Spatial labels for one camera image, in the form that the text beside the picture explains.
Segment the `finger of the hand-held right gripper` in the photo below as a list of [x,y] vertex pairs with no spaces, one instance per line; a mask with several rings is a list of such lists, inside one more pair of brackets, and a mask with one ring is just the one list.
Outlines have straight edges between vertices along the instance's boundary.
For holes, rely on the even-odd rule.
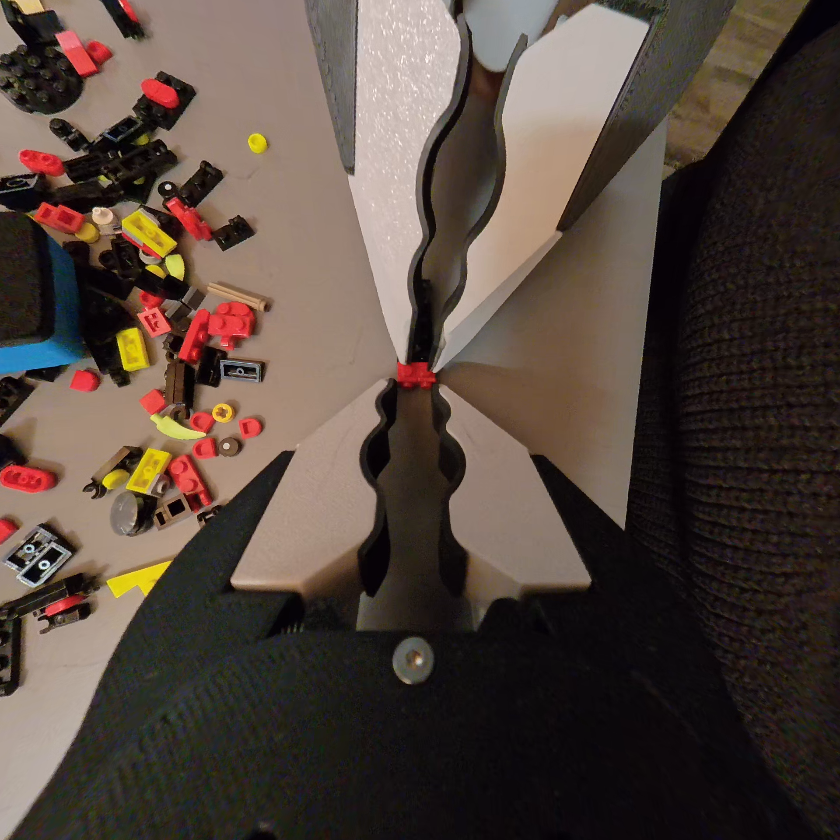
[[517,48],[494,115],[497,174],[465,238],[429,365],[441,371],[559,241],[560,219],[648,38],[651,18],[589,5]]
[[450,2],[357,4],[349,184],[399,364],[411,360],[414,281],[431,235],[430,159],[465,86],[467,40]]

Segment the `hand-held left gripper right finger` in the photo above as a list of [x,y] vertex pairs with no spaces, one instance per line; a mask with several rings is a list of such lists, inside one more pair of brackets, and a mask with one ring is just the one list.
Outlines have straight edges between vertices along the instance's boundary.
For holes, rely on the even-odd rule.
[[466,599],[576,592],[592,578],[534,460],[445,385],[434,387],[438,467],[447,486],[438,570]]

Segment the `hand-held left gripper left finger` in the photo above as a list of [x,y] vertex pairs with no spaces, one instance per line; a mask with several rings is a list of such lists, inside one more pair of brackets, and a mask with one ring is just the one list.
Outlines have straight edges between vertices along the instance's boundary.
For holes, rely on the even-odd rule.
[[391,546],[379,476],[395,380],[375,383],[297,446],[234,571],[234,588],[373,596]]

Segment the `long black lego plate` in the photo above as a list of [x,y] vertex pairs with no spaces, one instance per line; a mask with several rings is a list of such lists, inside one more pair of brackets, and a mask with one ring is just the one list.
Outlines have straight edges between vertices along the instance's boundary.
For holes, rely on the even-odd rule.
[[431,281],[419,277],[413,285],[413,326],[407,360],[410,364],[427,363],[433,348],[434,312]]

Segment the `pile of lego pieces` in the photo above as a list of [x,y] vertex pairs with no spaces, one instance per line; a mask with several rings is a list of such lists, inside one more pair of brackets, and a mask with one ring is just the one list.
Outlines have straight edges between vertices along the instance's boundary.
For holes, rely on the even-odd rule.
[[[24,172],[3,175],[2,212],[29,216],[71,257],[80,296],[80,326],[93,367],[72,372],[70,388],[95,392],[104,377],[124,387],[131,374],[151,366],[148,340],[163,339],[164,388],[140,399],[156,431],[192,444],[191,455],[123,445],[95,470],[84,494],[93,500],[112,492],[112,530],[135,537],[150,527],[196,516],[205,524],[219,508],[194,459],[238,454],[244,439],[258,436],[258,418],[238,420],[238,435],[217,442],[216,424],[235,419],[225,403],[209,412],[194,407],[196,385],[260,382],[265,364],[230,352],[250,338],[265,298],[223,283],[207,291],[220,303],[204,307],[205,291],[186,280],[179,239],[213,242],[222,251],[255,235],[242,216],[212,228],[200,205],[224,179],[208,161],[183,184],[165,180],[175,152],[160,137],[173,130],[196,95],[188,82],[159,71],[143,79],[131,112],[89,139],[59,114],[74,105],[87,79],[111,59],[109,47],[82,40],[43,2],[2,2],[2,17],[19,43],[2,52],[2,99],[18,111],[49,117],[49,131],[76,156],[63,159],[22,149]],[[2,425],[35,390],[74,363],[2,375]]]

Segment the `blue block with black top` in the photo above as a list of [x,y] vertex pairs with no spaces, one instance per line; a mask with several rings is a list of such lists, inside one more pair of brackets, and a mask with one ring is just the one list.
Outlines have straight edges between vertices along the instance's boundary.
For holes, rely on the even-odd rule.
[[1,374],[84,357],[71,257],[29,216],[1,213]]

